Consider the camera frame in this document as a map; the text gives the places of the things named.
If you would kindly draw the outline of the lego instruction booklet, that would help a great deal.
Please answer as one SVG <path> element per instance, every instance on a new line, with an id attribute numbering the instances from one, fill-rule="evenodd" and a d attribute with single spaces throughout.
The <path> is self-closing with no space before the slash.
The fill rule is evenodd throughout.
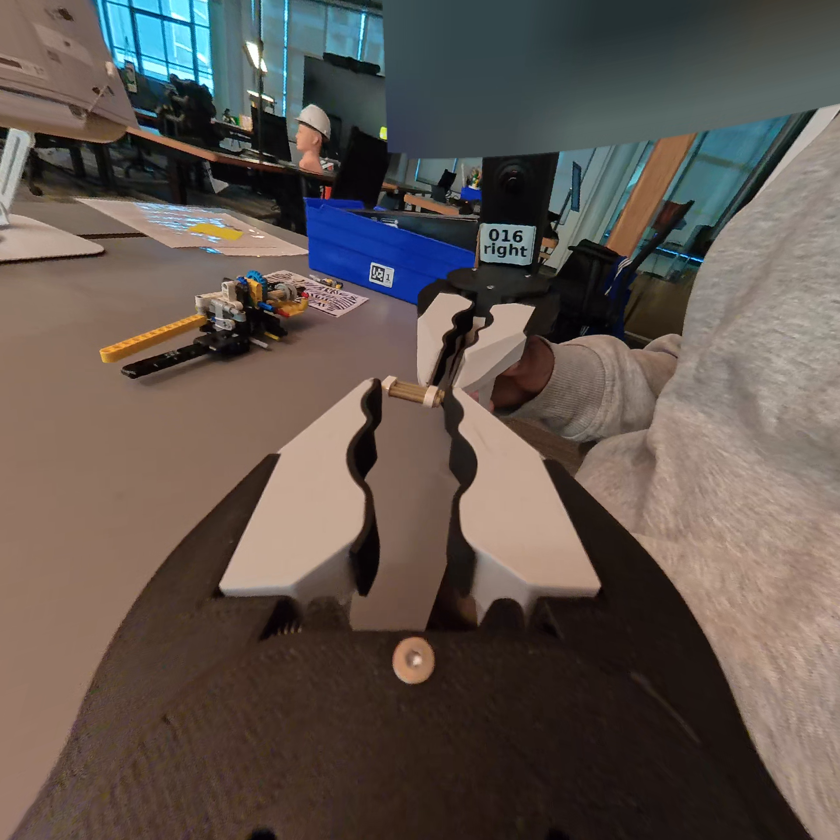
<path id="1" fill-rule="evenodd" d="M 1 2 L 1 126 L 94 143 L 138 128 L 93 2 Z"/>

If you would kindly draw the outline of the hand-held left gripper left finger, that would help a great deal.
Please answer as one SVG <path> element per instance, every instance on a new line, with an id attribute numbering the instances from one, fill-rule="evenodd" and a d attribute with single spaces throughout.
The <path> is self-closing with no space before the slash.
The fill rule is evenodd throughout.
<path id="1" fill-rule="evenodd" d="M 225 596 L 301 605 L 370 593 L 380 562 L 371 488 L 382 383 L 363 380 L 278 453 L 219 583 Z"/>

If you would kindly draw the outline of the partly built lego model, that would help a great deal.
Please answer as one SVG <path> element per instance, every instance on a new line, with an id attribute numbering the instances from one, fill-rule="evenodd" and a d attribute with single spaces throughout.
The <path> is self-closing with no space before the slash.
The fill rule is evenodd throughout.
<path id="1" fill-rule="evenodd" d="M 204 357 L 232 359 L 253 348 L 268 350 L 287 334 L 287 322 L 309 308 L 304 279 L 289 271 L 264 275 L 251 270 L 225 278 L 220 289 L 195 297 L 195 313 L 157 329 L 114 343 L 99 351 L 102 363 L 127 360 L 167 340 L 197 332 L 181 348 L 125 364 L 121 373 L 132 380 L 168 371 Z"/>

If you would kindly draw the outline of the tan lego axle white connectors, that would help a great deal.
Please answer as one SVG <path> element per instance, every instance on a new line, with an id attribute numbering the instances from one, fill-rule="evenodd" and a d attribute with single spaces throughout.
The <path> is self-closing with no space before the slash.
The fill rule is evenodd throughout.
<path id="1" fill-rule="evenodd" d="M 383 392 L 390 398 L 434 408 L 441 405 L 445 392 L 433 385 L 402 381 L 390 375 L 381 381 Z"/>

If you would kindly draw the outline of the person's right hand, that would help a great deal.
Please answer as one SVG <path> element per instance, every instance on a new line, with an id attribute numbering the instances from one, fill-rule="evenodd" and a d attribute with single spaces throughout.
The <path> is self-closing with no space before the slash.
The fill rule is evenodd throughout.
<path id="1" fill-rule="evenodd" d="M 490 396 L 490 410 L 507 413 L 530 402 L 549 383 L 554 368 L 552 345 L 531 336 L 521 358 L 496 378 Z"/>

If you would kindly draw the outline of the person's right forearm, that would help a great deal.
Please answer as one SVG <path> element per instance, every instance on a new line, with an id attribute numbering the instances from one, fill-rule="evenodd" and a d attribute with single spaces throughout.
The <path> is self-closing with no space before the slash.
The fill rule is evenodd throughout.
<path id="1" fill-rule="evenodd" d="M 577 443 L 647 429 L 676 370 L 681 336 L 668 334 L 634 350 L 609 335 L 551 343 L 554 368 L 546 387 L 518 410 L 497 415 L 540 422 Z"/>

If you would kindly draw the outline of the large black screen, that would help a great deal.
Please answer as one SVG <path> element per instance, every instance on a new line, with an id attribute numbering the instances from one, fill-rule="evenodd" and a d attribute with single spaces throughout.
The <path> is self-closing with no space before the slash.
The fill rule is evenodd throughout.
<path id="1" fill-rule="evenodd" d="M 302 105 L 323 110 L 331 125 L 331 138 L 325 154 L 338 160 L 350 140 L 353 127 L 386 139 L 385 79 L 337 66 L 324 58 L 303 59 Z"/>

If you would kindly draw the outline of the laminated paper sheet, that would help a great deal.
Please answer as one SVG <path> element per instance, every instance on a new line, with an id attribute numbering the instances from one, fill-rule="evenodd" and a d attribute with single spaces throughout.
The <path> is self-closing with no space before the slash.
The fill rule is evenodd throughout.
<path id="1" fill-rule="evenodd" d="M 237 219 L 220 208 L 100 198 L 78 198 L 77 201 L 174 249 L 206 249 L 223 256 L 246 257 L 304 256 L 308 253 L 307 248 Z M 226 242 L 187 231 L 201 222 L 225 224 L 245 233 L 237 241 Z"/>

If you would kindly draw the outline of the black high-back office chair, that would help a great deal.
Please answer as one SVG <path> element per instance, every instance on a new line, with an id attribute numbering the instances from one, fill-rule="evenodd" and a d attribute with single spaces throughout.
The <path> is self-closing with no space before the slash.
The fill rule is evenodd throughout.
<path id="1" fill-rule="evenodd" d="M 338 174 L 332 183 L 331 199 L 356 201 L 367 209 L 373 209 L 382 191 L 389 163 L 387 142 L 353 126 Z"/>

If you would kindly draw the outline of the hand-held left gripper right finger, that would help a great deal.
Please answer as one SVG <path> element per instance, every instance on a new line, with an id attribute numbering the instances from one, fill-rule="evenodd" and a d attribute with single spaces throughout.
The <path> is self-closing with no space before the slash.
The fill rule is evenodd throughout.
<path id="1" fill-rule="evenodd" d="M 543 598 L 598 595 L 601 581 L 553 483 L 550 463 L 461 389 L 445 396 L 458 482 L 446 580 L 482 621 L 496 602 L 529 618 Z"/>

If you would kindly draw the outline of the black desk monitor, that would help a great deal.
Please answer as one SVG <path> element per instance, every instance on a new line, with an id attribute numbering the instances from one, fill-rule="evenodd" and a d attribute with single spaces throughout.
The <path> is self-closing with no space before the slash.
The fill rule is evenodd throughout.
<path id="1" fill-rule="evenodd" d="M 261 149 L 264 161 L 290 163 L 291 149 L 286 118 L 271 111 L 260 112 L 254 103 L 251 105 L 250 114 L 252 118 L 251 150 L 247 156 L 257 160 L 259 149 Z"/>

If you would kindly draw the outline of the blue plastic bin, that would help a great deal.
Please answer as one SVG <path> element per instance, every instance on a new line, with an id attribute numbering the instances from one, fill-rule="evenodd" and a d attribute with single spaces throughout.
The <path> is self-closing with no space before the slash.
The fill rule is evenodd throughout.
<path id="1" fill-rule="evenodd" d="M 309 267 L 334 279 L 416 304 L 453 270 L 472 268 L 465 249 L 363 213 L 360 202 L 305 198 Z"/>

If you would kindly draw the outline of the blue jacket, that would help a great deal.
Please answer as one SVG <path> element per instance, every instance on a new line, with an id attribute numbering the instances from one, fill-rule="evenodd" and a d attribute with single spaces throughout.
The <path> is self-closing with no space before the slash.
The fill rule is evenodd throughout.
<path id="1" fill-rule="evenodd" d="M 642 261 L 639 258 L 640 256 L 620 258 L 614 266 L 614 271 L 605 289 L 605 299 L 608 303 L 607 313 L 611 320 L 615 321 L 623 317 L 630 287 Z"/>

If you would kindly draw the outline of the wooden column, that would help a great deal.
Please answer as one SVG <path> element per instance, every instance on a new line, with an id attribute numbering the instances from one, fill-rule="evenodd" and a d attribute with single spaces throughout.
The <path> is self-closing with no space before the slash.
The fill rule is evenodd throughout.
<path id="1" fill-rule="evenodd" d="M 629 257 L 657 213 L 680 166 L 697 138 L 696 133 L 657 140 L 639 178 L 619 214 L 605 245 Z"/>

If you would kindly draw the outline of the large paned window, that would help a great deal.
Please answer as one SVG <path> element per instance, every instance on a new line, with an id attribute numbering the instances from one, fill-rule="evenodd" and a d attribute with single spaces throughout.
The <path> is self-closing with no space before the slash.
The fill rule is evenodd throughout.
<path id="1" fill-rule="evenodd" d="M 95 1 L 118 67 L 159 81 L 176 75 L 214 89 L 208 1 Z"/>

